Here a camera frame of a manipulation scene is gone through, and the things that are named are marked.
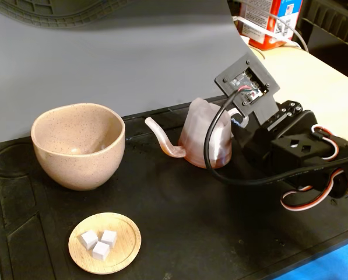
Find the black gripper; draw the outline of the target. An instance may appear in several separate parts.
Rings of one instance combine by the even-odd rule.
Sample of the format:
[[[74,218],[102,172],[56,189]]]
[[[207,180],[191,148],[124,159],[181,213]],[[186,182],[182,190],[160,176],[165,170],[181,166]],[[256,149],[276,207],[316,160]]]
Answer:
[[[271,147],[271,168],[276,174],[333,160],[340,138],[322,126],[297,101],[276,103],[279,111],[262,126],[250,119],[245,128],[231,123],[242,154],[253,166],[265,166]]]

